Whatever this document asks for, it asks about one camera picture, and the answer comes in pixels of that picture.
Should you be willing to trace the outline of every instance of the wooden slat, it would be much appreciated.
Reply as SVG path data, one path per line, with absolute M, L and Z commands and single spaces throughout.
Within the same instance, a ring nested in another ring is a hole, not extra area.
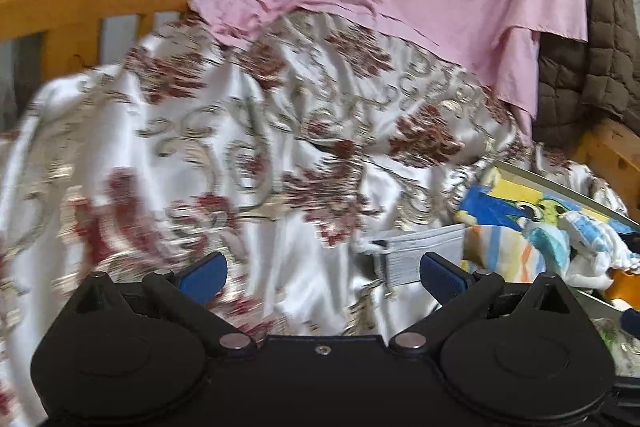
M 136 28 L 136 38 L 141 39 L 154 28 L 156 17 L 154 13 L 143 13 L 138 16 L 138 27 Z
M 43 82 L 98 64 L 102 22 L 68 24 L 45 33 L 40 48 Z
M 188 0 L 0 0 L 0 41 L 108 17 L 187 9 Z

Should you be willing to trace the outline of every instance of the orange object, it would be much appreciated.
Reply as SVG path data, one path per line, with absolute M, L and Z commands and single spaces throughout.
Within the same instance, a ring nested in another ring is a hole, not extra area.
M 585 133 L 572 157 L 604 178 L 640 221 L 640 137 L 624 125 L 603 120 Z
M 102 20 L 138 15 L 136 37 L 149 33 L 156 12 L 186 12 L 188 0 L 0 0 L 0 41 L 44 33 L 40 73 L 46 82 L 97 66 Z
M 604 295 L 607 299 L 623 299 L 634 309 L 640 309 L 640 275 L 613 270 L 613 284 Z

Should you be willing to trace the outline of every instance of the wooden headboard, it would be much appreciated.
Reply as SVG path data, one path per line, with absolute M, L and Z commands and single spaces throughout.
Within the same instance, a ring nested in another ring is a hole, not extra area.
M 40 73 L 46 82 L 98 65 L 102 20 L 138 15 L 136 38 L 154 27 L 154 14 L 184 13 L 188 0 L 0 0 L 0 41 L 44 33 Z

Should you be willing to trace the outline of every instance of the black object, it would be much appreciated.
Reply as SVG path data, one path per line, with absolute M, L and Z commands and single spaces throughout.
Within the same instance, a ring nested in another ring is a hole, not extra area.
M 505 284 L 429 253 L 423 284 L 444 305 L 388 346 L 378 335 L 272 336 L 258 348 L 178 289 L 215 295 L 220 285 L 195 272 L 226 272 L 221 258 L 142 283 L 87 277 L 33 356 L 44 426 L 640 425 L 638 384 L 614 377 L 606 346 L 555 274 Z M 439 279 L 426 277 L 429 266 Z M 442 285 L 442 268 L 463 284 Z

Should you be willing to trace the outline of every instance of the metal rivet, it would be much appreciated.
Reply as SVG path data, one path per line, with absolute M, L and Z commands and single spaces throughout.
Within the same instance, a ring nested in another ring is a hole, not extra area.
M 406 349 L 418 349 L 427 343 L 427 339 L 420 333 L 414 333 L 413 331 L 407 331 L 406 333 L 400 333 L 396 336 L 396 344 Z
M 251 344 L 251 338 L 244 333 L 227 333 L 220 337 L 220 346 L 226 349 L 243 349 Z
M 331 347 L 329 346 L 316 346 L 316 353 L 318 355 L 328 355 L 331 352 Z

